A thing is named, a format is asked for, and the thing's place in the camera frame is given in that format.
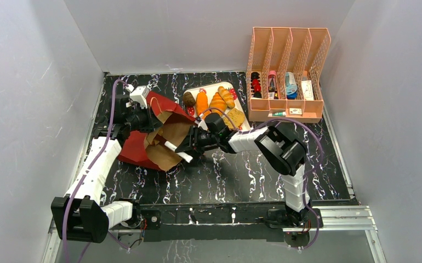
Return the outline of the brown round fake bread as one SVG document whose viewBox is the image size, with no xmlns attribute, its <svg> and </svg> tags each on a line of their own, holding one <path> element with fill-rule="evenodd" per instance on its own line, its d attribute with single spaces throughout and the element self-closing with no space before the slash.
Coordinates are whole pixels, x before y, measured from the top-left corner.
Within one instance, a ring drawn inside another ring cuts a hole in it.
<svg viewBox="0 0 422 263">
<path fill-rule="evenodd" d="M 183 103 L 186 107 L 194 107 L 196 104 L 196 100 L 190 92 L 184 92 Z"/>
</svg>

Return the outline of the metal tongs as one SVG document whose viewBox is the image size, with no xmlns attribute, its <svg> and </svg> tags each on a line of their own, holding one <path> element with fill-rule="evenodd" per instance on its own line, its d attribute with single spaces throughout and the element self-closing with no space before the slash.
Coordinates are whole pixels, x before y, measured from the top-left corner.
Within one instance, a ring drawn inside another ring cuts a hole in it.
<svg viewBox="0 0 422 263">
<path fill-rule="evenodd" d="M 171 142 L 166 141 L 164 145 L 165 147 L 173 151 L 176 155 L 180 156 L 183 160 L 187 161 L 188 163 L 190 163 L 193 160 L 193 157 L 191 155 L 185 152 L 177 152 L 176 150 L 178 149 L 178 147 L 172 144 Z"/>
</svg>

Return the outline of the small striped fake croissant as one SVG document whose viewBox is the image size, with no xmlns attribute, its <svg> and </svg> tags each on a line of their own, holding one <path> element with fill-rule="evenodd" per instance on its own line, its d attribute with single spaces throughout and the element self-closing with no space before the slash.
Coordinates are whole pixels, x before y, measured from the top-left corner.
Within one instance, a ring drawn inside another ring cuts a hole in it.
<svg viewBox="0 0 422 263">
<path fill-rule="evenodd" d="M 223 86 L 220 86 L 218 88 L 218 93 L 223 101 L 227 104 L 228 108 L 233 109 L 235 107 L 235 100 L 229 90 L 225 89 Z"/>
</svg>

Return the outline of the fake bread loaf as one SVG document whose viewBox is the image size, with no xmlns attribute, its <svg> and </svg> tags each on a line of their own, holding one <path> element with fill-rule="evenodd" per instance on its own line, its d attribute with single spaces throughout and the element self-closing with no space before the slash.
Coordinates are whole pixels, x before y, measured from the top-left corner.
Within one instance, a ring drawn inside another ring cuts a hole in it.
<svg viewBox="0 0 422 263">
<path fill-rule="evenodd" d="M 205 119 L 205 117 L 208 115 L 209 111 L 209 103 L 208 103 L 208 97 L 206 92 L 200 91 L 198 92 L 196 96 L 196 111 L 197 116 L 201 119 Z"/>
<path fill-rule="evenodd" d="M 209 104 L 209 108 L 211 108 L 212 113 L 217 113 L 218 115 L 222 116 L 223 112 L 227 110 L 228 106 L 220 94 L 216 92 Z"/>
</svg>

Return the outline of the tan round fake bread slice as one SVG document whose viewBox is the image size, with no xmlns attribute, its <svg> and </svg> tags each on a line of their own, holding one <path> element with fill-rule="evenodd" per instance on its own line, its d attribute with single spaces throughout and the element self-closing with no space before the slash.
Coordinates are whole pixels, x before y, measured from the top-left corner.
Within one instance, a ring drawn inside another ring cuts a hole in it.
<svg viewBox="0 0 422 263">
<path fill-rule="evenodd" d="M 233 125 L 235 125 L 235 127 L 239 130 L 241 130 L 241 126 L 245 121 L 245 114 L 238 110 L 236 107 L 231 109 L 228 113 L 227 116 L 230 118 L 230 120 L 232 122 L 229 121 L 229 119 L 225 116 L 222 116 L 222 119 L 224 121 L 224 123 L 230 128 L 230 129 L 234 129 Z"/>
</svg>

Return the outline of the red brown paper bag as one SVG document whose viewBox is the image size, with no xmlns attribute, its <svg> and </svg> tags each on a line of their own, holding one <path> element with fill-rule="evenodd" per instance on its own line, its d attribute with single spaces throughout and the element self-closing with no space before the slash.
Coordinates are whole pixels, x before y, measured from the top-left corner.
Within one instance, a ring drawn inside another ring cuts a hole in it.
<svg viewBox="0 0 422 263">
<path fill-rule="evenodd" d="M 178 147 L 185 139 L 195 119 L 186 114 L 182 107 L 155 92 L 150 92 L 146 101 L 152 106 L 162 126 L 151 132 L 131 131 L 118 156 L 121 162 L 154 170 L 168 171 L 183 158 L 166 146 Z"/>
</svg>

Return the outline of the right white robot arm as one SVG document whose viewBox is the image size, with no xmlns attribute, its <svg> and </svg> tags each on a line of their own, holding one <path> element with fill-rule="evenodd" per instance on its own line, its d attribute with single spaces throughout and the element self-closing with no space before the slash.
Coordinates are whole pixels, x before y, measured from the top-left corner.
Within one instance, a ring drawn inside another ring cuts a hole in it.
<svg viewBox="0 0 422 263">
<path fill-rule="evenodd" d="M 290 134 L 287 123 L 275 121 L 244 132 L 230 129 L 216 113 L 208 115 L 203 122 L 204 127 L 191 127 L 184 140 L 171 150 L 188 162 L 216 148 L 226 153 L 259 151 L 282 175 L 285 196 L 285 208 L 268 210 L 261 221 L 270 227 L 300 227 L 308 222 L 307 148 Z"/>
</svg>

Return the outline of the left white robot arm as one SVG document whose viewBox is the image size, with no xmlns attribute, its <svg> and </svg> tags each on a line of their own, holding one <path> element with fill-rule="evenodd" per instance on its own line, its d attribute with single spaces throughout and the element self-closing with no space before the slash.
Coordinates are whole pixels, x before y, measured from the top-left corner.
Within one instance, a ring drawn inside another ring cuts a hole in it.
<svg viewBox="0 0 422 263">
<path fill-rule="evenodd" d="M 147 134 L 161 126 L 147 95 L 119 95 L 112 99 L 108 123 L 92 133 L 91 148 L 75 182 L 62 197 L 55 197 L 51 211 L 59 237 L 67 241 L 101 243 L 120 223 L 136 228 L 142 222 L 139 206 L 120 199 L 101 206 L 100 196 L 107 176 L 132 131 Z"/>
</svg>

